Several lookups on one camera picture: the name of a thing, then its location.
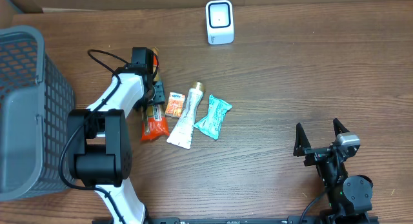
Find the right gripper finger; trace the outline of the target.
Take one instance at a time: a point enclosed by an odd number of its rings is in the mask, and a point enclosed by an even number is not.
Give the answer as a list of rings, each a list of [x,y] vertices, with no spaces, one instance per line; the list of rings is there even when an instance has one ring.
[[[294,156],[305,156],[306,150],[311,149],[311,145],[308,141],[308,138],[305,134],[305,131],[301,125],[301,123],[298,123],[296,125],[296,141],[294,145],[294,151],[293,155]]]
[[[338,118],[333,119],[333,126],[334,126],[335,136],[349,132],[349,130],[346,127],[344,127],[344,125],[339,121]]]

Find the orange tissue pack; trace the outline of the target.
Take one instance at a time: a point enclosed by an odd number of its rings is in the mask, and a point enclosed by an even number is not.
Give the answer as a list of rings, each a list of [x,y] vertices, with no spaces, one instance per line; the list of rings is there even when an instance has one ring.
[[[185,103],[185,95],[175,92],[169,93],[165,114],[170,117],[180,117]]]

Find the spaghetti packet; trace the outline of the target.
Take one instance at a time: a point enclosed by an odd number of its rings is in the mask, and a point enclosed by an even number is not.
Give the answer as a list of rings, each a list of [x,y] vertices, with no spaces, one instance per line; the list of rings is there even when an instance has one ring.
[[[149,102],[147,109],[142,112],[141,141],[152,141],[158,137],[169,136],[168,124],[164,104],[166,101],[165,89],[160,76],[160,70],[154,78],[154,98]]]

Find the white tube gold cap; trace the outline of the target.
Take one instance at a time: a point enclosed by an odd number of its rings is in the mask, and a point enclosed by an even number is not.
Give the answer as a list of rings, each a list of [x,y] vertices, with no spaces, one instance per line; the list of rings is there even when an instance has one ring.
[[[172,130],[172,133],[167,138],[167,143],[187,150],[190,149],[194,124],[196,121],[197,107],[200,104],[204,93],[205,86],[201,82],[195,81],[191,84],[182,115]]]

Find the teal snack packet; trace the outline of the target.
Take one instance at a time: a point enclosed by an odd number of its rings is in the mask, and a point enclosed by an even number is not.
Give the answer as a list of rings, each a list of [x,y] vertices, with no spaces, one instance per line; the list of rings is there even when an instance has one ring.
[[[226,113],[232,108],[230,103],[209,95],[208,112],[205,117],[194,124],[200,132],[214,140],[218,140]]]

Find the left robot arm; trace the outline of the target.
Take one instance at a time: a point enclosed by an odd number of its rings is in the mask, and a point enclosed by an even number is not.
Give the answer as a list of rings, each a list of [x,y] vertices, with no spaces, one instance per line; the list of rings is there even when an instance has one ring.
[[[156,48],[134,47],[131,59],[111,69],[112,82],[86,109],[68,115],[69,138],[59,176],[76,190],[94,191],[112,215],[110,223],[146,223],[148,214],[129,178],[132,147],[126,118],[165,101]]]

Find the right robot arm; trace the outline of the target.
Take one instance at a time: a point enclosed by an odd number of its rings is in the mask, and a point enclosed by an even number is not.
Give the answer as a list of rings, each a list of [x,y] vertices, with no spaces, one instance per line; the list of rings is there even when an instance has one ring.
[[[304,166],[315,166],[324,186],[324,191],[307,205],[297,222],[378,223],[378,217],[368,215],[372,210],[372,180],[365,175],[349,176],[345,168],[345,161],[358,152],[360,139],[337,118],[333,120],[333,126],[335,140],[327,147],[312,148],[301,123],[296,125],[293,155],[303,156]],[[323,196],[328,198],[330,208],[317,216],[309,216],[310,208]]]

